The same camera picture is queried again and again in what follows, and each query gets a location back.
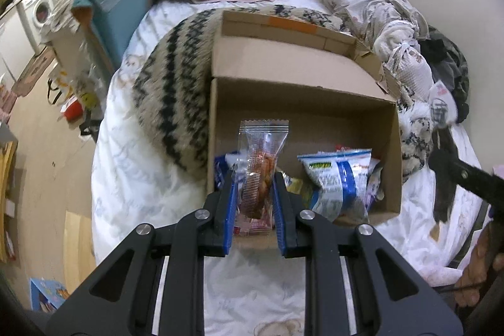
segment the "knit blanket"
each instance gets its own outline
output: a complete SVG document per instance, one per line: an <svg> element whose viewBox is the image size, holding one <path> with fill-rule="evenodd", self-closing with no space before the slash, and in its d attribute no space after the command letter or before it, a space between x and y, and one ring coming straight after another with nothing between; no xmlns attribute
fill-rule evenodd
<svg viewBox="0 0 504 336"><path fill-rule="evenodd" d="M133 87L137 116L147 137L195 178L206 175L212 48L223 10L203 11L175 26L158 43ZM306 8L271 5L231 10L340 30L337 17ZM398 110L404 178L424 162L430 147L425 113L412 115L412 101L412 92L402 85Z"/></svg>

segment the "metal screw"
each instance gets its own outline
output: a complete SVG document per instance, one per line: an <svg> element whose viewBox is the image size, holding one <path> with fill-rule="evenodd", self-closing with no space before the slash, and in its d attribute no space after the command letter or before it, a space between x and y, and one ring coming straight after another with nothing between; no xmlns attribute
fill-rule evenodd
<svg viewBox="0 0 504 336"><path fill-rule="evenodd" d="M147 235L151 231L151 226L149 224L140 224L137 227L138 235Z"/></svg>
<svg viewBox="0 0 504 336"><path fill-rule="evenodd" d="M373 233L373 227L371 225L368 225L368 224L359 225L359 232L362 235L369 236L369 235L371 235Z"/></svg>
<svg viewBox="0 0 504 336"><path fill-rule="evenodd" d="M207 219L210 217L210 211L207 209L197 209L196 212L194 213L194 216L196 219Z"/></svg>
<svg viewBox="0 0 504 336"><path fill-rule="evenodd" d="M313 219L315 218L315 213L311 209L304 209L299 213L302 219Z"/></svg>

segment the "wooden floor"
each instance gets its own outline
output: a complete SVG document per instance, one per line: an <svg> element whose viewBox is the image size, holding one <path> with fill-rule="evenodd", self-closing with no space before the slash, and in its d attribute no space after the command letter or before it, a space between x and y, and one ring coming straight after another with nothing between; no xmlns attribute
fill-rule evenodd
<svg viewBox="0 0 504 336"><path fill-rule="evenodd" d="M65 283L63 244L66 212L91 217L91 164L95 143L47 102L47 74L14 105L9 127L19 140L9 224L17 260L0 269L24 306L30 277Z"/></svg>

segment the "blue snack bag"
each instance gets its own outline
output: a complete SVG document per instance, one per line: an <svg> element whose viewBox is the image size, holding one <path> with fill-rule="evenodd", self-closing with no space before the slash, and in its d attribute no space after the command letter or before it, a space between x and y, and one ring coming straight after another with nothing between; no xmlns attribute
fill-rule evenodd
<svg viewBox="0 0 504 336"><path fill-rule="evenodd" d="M316 213L330 221L341 213L359 222L367 219L365 197L371 150L319 152L297 158L319 187L311 204Z"/></svg>

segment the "shelf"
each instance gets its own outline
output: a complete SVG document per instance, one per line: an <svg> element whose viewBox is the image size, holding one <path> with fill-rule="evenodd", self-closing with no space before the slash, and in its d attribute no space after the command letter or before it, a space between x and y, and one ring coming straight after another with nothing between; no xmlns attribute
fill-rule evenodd
<svg viewBox="0 0 504 336"><path fill-rule="evenodd" d="M0 261L7 262L7 250L5 246L5 227L4 227L4 214L5 214L5 197L7 187L9 185L9 175L11 171L11 166L18 148L17 141L10 141L6 144L4 150L0 150L0 212L2 212L2 217L0 218Z"/></svg>

